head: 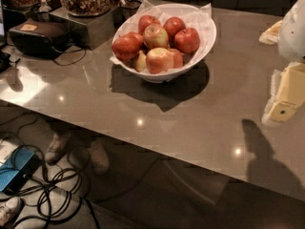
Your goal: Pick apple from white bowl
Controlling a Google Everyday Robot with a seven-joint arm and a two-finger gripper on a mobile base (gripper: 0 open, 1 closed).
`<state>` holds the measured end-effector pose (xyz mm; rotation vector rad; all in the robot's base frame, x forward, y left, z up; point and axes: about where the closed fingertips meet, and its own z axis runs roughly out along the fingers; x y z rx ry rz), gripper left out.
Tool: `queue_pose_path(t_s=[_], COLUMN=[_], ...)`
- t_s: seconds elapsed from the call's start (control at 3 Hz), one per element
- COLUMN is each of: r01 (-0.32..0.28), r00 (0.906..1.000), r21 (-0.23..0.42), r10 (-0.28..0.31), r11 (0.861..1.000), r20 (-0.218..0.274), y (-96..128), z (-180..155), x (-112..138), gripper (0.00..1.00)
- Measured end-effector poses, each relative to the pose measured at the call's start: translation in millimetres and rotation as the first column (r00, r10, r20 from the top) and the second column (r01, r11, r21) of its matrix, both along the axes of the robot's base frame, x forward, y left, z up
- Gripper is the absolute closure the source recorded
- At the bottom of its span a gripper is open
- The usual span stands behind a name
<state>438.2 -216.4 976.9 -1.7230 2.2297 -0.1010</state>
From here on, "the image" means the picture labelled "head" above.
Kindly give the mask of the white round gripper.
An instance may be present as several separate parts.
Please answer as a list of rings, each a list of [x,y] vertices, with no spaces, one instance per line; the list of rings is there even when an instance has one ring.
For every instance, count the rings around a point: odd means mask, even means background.
[[[274,70],[271,78],[271,96],[262,123],[276,126],[289,121],[305,103],[305,0],[297,0],[282,21],[259,36],[259,41],[266,45],[278,42],[279,54],[292,61],[283,71]]]

